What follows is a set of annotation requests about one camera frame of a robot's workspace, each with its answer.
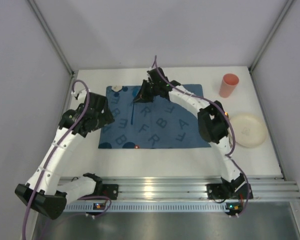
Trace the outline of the pink plastic cup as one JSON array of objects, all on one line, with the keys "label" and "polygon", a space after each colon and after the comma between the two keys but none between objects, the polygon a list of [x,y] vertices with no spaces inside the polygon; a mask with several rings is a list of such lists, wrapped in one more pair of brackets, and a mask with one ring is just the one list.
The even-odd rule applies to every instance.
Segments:
[{"label": "pink plastic cup", "polygon": [[233,73],[227,73],[223,76],[219,89],[219,95],[222,98],[228,98],[236,86],[239,84],[239,77]]}]

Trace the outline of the cream round plate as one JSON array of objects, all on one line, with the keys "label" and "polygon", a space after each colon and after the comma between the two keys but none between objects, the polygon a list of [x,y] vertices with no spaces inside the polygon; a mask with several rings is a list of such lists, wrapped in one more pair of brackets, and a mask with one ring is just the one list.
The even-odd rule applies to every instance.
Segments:
[{"label": "cream round plate", "polygon": [[230,119],[235,143],[245,148],[255,148],[264,143],[268,136],[265,123],[251,113],[240,113]]}]

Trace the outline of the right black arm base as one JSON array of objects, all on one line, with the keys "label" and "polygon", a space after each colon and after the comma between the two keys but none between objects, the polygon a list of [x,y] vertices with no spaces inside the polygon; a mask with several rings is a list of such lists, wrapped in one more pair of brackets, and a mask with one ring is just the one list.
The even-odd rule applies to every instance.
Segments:
[{"label": "right black arm base", "polygon": [[206,185],[206,191],[207,198],[217,203],[223,203],[225,200],[246,200],[247,198],[250,200],[254,198],[252,190],[248,190],[246,183],[236,189],[223,183],[211,183]]}]

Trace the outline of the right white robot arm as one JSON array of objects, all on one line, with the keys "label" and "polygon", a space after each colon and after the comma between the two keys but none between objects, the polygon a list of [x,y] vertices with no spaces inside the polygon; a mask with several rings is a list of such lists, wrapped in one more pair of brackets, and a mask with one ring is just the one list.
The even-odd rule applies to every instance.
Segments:
[{"label": "right white robot arm", "polygon": [[175,80],[169,81],[160,67],[148,70],[147,75],[133,101],[150,103],[159,96],[183,107],[197,118],[201,138],[217,151],[221,183],[207,186],[210,199],[250,199],[247,176],[232,158],[235,135],[222,104],[195,95]]}]

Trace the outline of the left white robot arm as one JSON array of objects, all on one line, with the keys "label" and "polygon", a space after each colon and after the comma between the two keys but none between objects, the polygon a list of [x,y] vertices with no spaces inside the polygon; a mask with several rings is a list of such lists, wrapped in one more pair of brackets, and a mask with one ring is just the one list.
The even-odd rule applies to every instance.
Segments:
[{"label": "left white robot arm", "polygon": [[87,134],[114,121],[107,97],[92,92],[77,109],[67,110],[40,166],[25,184],[15,188],[17,197],[51,220],[57,219],[67,204],[82,197],[101,197],[105,192],[103,181],[93,173],[85,173],[62,186],[58,184],[70,157]]}]

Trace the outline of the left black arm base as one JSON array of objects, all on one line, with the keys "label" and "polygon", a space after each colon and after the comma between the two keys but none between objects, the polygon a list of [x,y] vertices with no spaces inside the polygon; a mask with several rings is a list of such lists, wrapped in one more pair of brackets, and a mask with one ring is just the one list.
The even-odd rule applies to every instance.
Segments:
[{"label": "left black arm base", "polygon": [[103,184],[101,195],[110,198],[111,200],[117,200],[119,194],[118,184]]}]

